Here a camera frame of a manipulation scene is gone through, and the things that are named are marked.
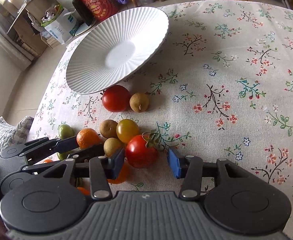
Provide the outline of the wooden bookshelf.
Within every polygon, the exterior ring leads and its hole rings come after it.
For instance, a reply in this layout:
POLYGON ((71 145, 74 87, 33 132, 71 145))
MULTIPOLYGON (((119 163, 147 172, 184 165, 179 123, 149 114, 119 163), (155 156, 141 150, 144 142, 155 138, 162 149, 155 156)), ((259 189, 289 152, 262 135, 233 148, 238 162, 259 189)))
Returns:
POLYGON ((58 44, 41 26, 48 9, 56 5, 57 0, 0 0, 0 33, 26 57, 38 58, 58 44))

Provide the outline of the white paper bag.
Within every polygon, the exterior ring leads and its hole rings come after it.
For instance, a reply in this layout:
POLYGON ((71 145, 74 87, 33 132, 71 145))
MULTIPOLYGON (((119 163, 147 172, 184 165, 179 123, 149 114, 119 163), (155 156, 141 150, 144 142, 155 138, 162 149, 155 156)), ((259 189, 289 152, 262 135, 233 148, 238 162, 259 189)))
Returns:
POLYGON ((56 14, 50 20, 43 21, 41 26, 60 44, 70 40, 79 27, 79 21, 68 9, 60 6, 56 14))

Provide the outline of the yellow cherry tomato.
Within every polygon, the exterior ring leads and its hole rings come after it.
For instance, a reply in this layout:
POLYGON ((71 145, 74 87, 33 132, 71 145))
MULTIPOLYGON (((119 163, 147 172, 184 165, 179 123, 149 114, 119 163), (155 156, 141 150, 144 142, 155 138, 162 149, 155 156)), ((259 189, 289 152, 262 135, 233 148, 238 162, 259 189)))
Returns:
POLYGON ((140 134, 138 125, 130 119, 123 119, 116 127, 118 139, 123 143, 128 143, 133 137, 140 134))

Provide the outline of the grey knitted cushion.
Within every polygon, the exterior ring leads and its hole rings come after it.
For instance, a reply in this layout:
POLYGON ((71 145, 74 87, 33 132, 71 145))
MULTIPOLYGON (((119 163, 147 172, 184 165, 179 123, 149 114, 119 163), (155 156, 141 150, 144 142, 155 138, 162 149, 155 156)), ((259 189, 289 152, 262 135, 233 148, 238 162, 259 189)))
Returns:
POLYGON ((12 126, 0 117, 0 153, 2 150, 15 144, 26 142, 30 128, 33 124, 32 116, 24 117, 17 125, 12 126))

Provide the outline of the white ribbed plate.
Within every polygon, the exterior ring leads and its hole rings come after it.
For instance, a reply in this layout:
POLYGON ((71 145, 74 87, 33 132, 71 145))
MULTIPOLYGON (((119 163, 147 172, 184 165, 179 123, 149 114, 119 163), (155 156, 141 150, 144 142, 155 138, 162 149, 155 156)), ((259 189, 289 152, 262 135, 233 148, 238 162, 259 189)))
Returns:
POLYGON ((78 94, 93 94, 116 85, 157 52, 168 30, 167 14, 154 7, 111 16, 74 49, 66 70, 68 87, 78 94))

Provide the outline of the green plum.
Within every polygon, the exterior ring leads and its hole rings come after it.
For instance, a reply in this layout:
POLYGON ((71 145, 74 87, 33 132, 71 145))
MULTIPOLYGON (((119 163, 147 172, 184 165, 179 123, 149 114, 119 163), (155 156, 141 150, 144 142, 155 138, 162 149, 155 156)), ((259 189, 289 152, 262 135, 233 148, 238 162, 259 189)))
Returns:
POLYGON ((58 157, 59 160, 65 160, 71 154, 72 154, 72 151, 64 152, 64 153, 59 153, 59 152, 56 153, 56 155, 57 155, 57 157, 58 157))
POLYGON ((58 127, 58 133, 60 139, 67 139, 74 136, 74 131, 68 124, 61 124, 58 127))

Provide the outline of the orange tangerine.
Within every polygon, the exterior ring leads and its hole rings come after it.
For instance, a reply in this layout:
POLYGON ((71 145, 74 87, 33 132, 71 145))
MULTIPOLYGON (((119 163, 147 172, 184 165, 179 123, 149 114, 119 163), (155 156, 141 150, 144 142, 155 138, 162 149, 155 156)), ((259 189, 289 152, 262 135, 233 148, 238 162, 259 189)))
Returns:
POLYGON ((76 136, 76 141, 81 150, 98 145, 102 142, 97 132, 92 128, 82 129, 76 136))
POLYGON ((86 196, 89 196, 91 194, 90 191, 84 187, 77 187, 77 189, 86 196))

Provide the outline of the large red tomato by plate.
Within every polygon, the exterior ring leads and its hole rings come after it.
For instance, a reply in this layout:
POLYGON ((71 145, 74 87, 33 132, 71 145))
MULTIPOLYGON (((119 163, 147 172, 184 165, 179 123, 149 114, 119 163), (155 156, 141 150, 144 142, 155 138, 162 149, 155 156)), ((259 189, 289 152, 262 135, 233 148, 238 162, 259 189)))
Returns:
POLYGON ((131 94, 120 85, 106 89, 102 95, 102 105, 110 112, 123 112, 130 103, 131 94))

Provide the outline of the brown longan by tomato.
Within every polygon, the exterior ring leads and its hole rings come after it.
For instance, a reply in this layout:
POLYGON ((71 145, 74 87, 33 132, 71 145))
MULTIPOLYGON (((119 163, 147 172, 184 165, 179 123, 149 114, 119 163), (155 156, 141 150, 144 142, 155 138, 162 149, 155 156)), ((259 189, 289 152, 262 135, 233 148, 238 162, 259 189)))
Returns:
POLYGON ((130 107, 136 113, 145 112, 149 106, 149 98, 144 93, 135 93, 130 98, 130 107))

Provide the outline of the orange oval tomato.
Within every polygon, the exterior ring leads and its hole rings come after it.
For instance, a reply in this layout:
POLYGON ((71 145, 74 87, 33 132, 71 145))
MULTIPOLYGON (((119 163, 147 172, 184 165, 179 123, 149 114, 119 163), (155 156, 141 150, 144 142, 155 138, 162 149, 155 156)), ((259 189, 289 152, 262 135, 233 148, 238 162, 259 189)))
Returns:
POLYGON ((124 164, 121 168, 121 171, 119 172, 116 179, 108 179, 108 183, 110 184, 121 184, 125 181, 127 181, 131 176, 131 167, 127 163, 127 161, 124 161, 124 164))

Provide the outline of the floral tablecloth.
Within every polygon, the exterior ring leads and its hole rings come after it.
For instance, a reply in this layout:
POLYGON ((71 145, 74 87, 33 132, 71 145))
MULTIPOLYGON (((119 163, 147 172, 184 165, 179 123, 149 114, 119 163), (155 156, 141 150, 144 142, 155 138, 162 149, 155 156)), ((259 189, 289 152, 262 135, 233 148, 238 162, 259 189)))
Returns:
POLYGON ((163 7, 169 30, 160 49, 121 85, 145 93, 144 113, 112 113, 101 93, 77 94, 67 84, 70 58, 83 48, 80 66, 104 56, 119 38, 88 33, 66 49, 49 82, 29 140, 56 138, 62 124, 98 130, 107 119, 130 119, 157 135, 155 165, 133 169, 113 191, 179 191, 166 150, 227 158, 285 193, 292 212, 285 233, 293 237, 293 10, 232 0, 163 7))

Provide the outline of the red snack bucket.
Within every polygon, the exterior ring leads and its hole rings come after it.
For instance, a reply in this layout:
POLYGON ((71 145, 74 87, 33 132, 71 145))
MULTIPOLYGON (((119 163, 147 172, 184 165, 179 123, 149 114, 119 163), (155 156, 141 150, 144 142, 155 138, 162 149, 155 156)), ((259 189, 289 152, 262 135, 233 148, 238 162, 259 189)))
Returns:
POLYGON ((93 14, 93 16, 102 22, 115 15, 119 11, 117 0, 80 0, 93 14))

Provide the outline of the small orange tomato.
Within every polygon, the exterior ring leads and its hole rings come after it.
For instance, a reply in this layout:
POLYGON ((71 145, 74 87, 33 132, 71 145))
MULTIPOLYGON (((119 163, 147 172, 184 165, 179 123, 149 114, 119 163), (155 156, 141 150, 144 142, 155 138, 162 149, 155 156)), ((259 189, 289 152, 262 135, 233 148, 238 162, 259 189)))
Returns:
POLYGON ((43 164, 44 164, 44 163, 52 163, 52 162, 53 162, 52 159, 45 159, 44 161, 42 161, 43 164))

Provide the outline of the brown longan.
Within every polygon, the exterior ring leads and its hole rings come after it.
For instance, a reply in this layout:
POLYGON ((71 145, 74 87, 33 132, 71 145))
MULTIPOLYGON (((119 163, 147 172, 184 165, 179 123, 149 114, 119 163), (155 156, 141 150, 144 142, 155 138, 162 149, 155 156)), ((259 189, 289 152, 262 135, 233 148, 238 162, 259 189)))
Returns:
POLYGON ((149 106, 149 98, 144 93, 135 93, 130 98, 130 107, 136 113, 145 112, 149 106))
POLYGON ((119 148, 123 147, 123 143, 117 138, 108 138, 104 142, 104 153, 109 158, 111 157, 119 148))
POLYGON ((114 120, 104 120, 99 126, 100 134, 106 139, 117 138, 117 125, 118 123, 114 120))

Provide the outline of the red tomato with stem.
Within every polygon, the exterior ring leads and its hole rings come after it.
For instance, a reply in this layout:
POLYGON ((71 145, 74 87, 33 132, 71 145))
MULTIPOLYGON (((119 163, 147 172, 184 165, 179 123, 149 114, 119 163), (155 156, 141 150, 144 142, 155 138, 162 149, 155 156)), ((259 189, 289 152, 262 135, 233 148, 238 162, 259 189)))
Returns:
POLYGON ((157 133, 149 132, 134 136, 126 145, 127 162, 134 168, 152 166, 159 157, 157 138, 157 133))

